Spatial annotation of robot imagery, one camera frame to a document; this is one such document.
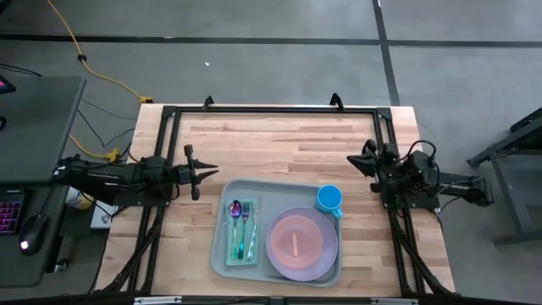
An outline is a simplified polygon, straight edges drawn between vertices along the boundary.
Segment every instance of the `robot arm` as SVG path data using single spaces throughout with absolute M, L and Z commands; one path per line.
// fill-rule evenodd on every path
M 73 186 L 97 200 L 118 206 L 169 205 L 170 187 L 191 184 L 192 200 L 198 200 L 197 186 L 203 179 L 217 173 L 211 170 L 199 175 L 196 169 L 212 169 L 192 157 L 191 145 L 185 146 L 187 164 L 168 166 L 162 157 L 142 158 L 133 164 L 99 164 L 80 159 L 79 155 L 60 160 L 53 172 L 53 182 Z
M 397 208 L 438 208 L 438 195 L 458 196 L 480 207 L 493 202 L 483 177 L 441 173 L 434 154 L 415 151 L 400 158 L 396 145 L 384 144 L 377 152 L 376 143 L 368 140 L 361 155 L 347 159 L 365 176 L 376 179 L 371 191 L 400 198 L 403 204 Z

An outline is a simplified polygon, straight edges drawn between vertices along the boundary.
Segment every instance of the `plastic tray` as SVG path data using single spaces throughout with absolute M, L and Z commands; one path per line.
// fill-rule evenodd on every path
M 273 219 L 287 208 L 315 207 L 316 194 L 320 186 L 280 183 L 258 180 L 232 180 L 222 190 L 217 225 L 211 249 L 211 266 L 223 276 L 243 280 L 262 280 L 281 284 L 328 287 L 340 277 L 341 221 L 331 214 L 326 215 L 335 226 L 339 238 L 337 259 L 331 269 L 317 280 L 299 282 L 285 278 L 269 261 L 265 250 L 265 236 Z M 260 201 L 259 264 L 252 266 L 226 266 L 225 202 L 239 198 L 256 198 Z

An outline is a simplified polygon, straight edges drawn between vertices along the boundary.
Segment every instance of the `gray floor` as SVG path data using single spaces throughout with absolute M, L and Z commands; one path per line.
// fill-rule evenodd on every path
M 80 34 L 378 38 L 370 0 L 56 0 Z M 537 0 L 381 0 L 390 39 L 540 41 Z M 19 0 L 0 17 L 0 31 L 65 33 L 45 1 Z M 380 47 L 224 44 L 83 43 L 89 65 L 121 79 L 159 103 L 325 104 L 332 92 L 345 103 L 390 105 Z M 465 160 L 506 134 L 510 124 L 542 103 L 540 48 L 390 49 L 401 105 L 413 106 L 422 138 L 439 148 L 444 171 L 472 173 Z M 44 75 L 80 75 L 72 43 L 0 42 L 0 62 Z M 124 116 L 139 105 L 127 91 L 90 77 L 85 98 Z M 134 126 L 84 103 L 80 110 L 106 140 Z M 72 132 L 106 152 L 78 118 Z M 130 135 L 112 147 L 124 147 Z M 66 154 L 77 152 L 69 143 Z M 492 177 L 491 170 L 479 171 Z M 542 302 L 542 244 L 495 248 L 512 233 L 501 195 L 478 208 L 465 202 L 443 212 L 444 234 L 458 292 Z M 102 244 L 76 242 L 70 271 L 0 298 L 51 296 L 88 290 Z

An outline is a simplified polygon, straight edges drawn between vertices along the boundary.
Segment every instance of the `purple spoon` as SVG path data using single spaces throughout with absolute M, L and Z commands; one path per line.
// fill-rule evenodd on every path
M 234 200 L 230 206 L 230 216 L 234 219 L 234 238 L 231 244 L 231 259 L 237 259 L 237 246 L 235 238 L 237 237 L 237 219 L 241 216 L 241 203 L 237 200 Z

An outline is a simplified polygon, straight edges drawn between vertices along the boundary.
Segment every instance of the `yellow cable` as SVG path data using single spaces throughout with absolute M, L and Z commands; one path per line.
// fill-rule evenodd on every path
M 71 141 L 74 142 L 74 144 L 75 144 L 80 150 L 83 151 L 83 153 L 86 153 L 87 155 L 92 156 L 92 157 L 96 157 L 96 158 L 109 158 L 109 156 L 108 156 L 108 155 L 105 155 L 105 154 L 98 154 L 98 153 L 94 153 L 94 152 L 89 152 L 88 150 L 86 150 L 86 148 L 84 148 L 81 144 L 79 144 L 79 142 L 74 138 L 74 136 L 69 135 L 69 138 L 71 139 Z
M 57 10 L 57 8 L 55 8 L 55 6 L 53 5 L 53 3 L 51 2 L 51 0 L 47 0 L 49 2 L 49 5 L 51 5 L 51 8 L 53 8 L 54 12 L 58 15 L 58 17 L 62 20 L 62 22 L 64 23 L 64 26 L 66 27 L 66 30 L 68 30 L 68 33 L 69 35 L 71 36 L 71 39 L 74 40 L 74 43 L 75 43 L 75 47 L 77 47 L 77 52 L 79 53 L 79 55 L 84 55 L 83 54 L 83 51 L 81 50 L 81 47 L 79 45 L 79 43 L 77 42 L 77 40 L 75 39 L 75 36 L 74 36 L 74 33 L 71 31 L 71 29 L 69 28 L 69 25 L 68 23 L 66 22 L 66 20 L 64 19 L 64 17 L 61 15 L 61 13 Z M 111 81 L 119 86 L 122 86 L 124 89 L 128 90 L 130 93 L 132 93 L 133 95 L 135 95 L 137 97 L 137 99 L 139 100 L 140 103 L 147 103 L 147 102 L 151 102 L 152 101 L 152 97 L 143 97 L 143 96 L 140 96 L 139 94 L 137 94 L 133 89 L 131 89 L 130 87 L 128 87 L 125 83 L 121 82 L 121 81 L 118 81 L 118 80 L 114 80 L 110 77 L 107 77 L 105 75 L 101 75 L 101 74 L 98 74 L 96 72 L 94 72 L 89 66 L 88 64 L 86 64 L 86 60 L 85 59 L 82 59 L 81 62 L 83 63 L 83 65 L 85 66 L 85 68 L 92 74 L 92 75 L 95 75 L 96 77 L 99 77 L 103 80 L 108 80 L 108 81 Z

